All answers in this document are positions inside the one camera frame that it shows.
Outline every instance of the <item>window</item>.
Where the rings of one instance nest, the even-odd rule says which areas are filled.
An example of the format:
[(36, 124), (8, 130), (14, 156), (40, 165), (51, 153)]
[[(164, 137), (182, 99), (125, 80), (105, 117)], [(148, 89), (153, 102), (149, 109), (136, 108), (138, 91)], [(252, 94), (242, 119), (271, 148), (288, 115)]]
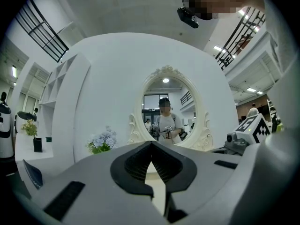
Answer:
[(27, 102), (26, 102), (26, 106), (25, 106), (25, 112), (26, 113), (33, 113), (34, 110), (34, 104), (36, 103), (35, 98), (33, 97), (27, 97)]

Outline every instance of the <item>white t-shirt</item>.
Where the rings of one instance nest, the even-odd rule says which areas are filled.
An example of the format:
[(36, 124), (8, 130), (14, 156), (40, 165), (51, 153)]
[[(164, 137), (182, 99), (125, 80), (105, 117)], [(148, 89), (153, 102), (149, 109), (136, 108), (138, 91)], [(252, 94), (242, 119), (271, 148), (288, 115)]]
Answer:
[(253, 107), (253, 108), (251, 108), (251, 109), (249, 110), (247, 117), (251, 117), (251, 116), (257, 115), (257, 114), (259, 114), (258, 109), (255, 108), (255, 107)]
[(150, 132), (150, 127), (151, 127), (151, 123), (145, 123), (145, 127), (148, 130), (148, 132)]
[[(170, 115), (168, 117), (160, 115), (159, 130), (161, 132), (164, 131), (165, 127), (167, 127), (167, 126), (172, 126), (174, 130), (179, 129), (179, 128), (183, 128), (182, 123), (180, 121), (180, 118), (177, 117), (176, 115), (174, 116), (174, 114), (173, 114), (173, 117), (172, 117), (172, 115)], [(166, 145), (168, 145), (168, 144), (172, 145), (173, 144), (173, 142), (172, 142), (171, 139), (165, 139), (164, 138), (164, 133), (162, 133), (159, 136), (159, 140), (158, 141), (160, 143), (163, 143), (163, 144), (166, 144)], [(181, 139), (180, 139), (179, 135), (177, 135), (176, 137), (174, 137), (173, 141), (174, 141), (174, 144), (180, 143)]]

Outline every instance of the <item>person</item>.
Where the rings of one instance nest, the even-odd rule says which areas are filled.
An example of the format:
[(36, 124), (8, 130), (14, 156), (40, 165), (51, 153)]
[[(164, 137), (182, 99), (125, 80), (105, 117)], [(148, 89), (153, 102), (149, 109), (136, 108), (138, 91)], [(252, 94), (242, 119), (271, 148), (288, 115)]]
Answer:
[[(156, 124), (159, 129), (159, 142), (162, 144), (176, 144), (180, 143), (181, 139), (179, 133), (181, 132), (183, 126), (181, 119), (177, 117), (174, 113), (171, 113), (171, 104), (170, 100), (166, 97), (159, 100), (159, 108), (162, 112), (160, 116), (156, 119)], [(173, 131), (171, 134), (166, 134), (165, 128), (167, 126), (172, 126)]]
[(7, 106), (6, 102), (5, 102), (5, 99), (6, 99), (6, 92), (2, 92), (1, 94), (1, 103), (5, 106)]
[(147, 118), (147, 120), (145, 122), (145, 127), (146, 127), (147, 131), (150, 132), (151, 123), (150, 123), (150, 119), (149, 118)]
[(258, 111), (258, 109), (256, 108), (256, 104), (253, 103), (253, 104), (252, 104), (252, 108), (249, 110), (247, 117), (251, 117), (251, 116), (257, 115), (257, 114), (259, 114), (259, 111)]

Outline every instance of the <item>black slot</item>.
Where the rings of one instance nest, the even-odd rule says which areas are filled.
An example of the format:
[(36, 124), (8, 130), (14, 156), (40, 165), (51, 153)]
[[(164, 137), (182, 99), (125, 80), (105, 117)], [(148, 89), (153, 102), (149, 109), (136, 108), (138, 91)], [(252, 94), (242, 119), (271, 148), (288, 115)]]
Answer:
[(230, 163), (222, 160), (217, 160), (214, 162), (214, 164), (231, 169), (236, 169), (236, 167), (238, 166), (236, 163)]
[(84, 186), (85, 184), (82, 182), (70, 182), (44, 209), (44, 211), (56, 220), (61, 221), (81, 193)]

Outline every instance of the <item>mirror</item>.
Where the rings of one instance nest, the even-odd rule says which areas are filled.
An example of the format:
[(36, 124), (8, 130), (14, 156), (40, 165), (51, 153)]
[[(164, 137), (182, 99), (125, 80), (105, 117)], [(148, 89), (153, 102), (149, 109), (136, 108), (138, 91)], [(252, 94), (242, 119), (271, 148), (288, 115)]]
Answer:
[(141, 111), (145, 129), (166, 145), (186, 140), (196, 121), (190, 89), (171, 76), (156, 78), (146, 89)]

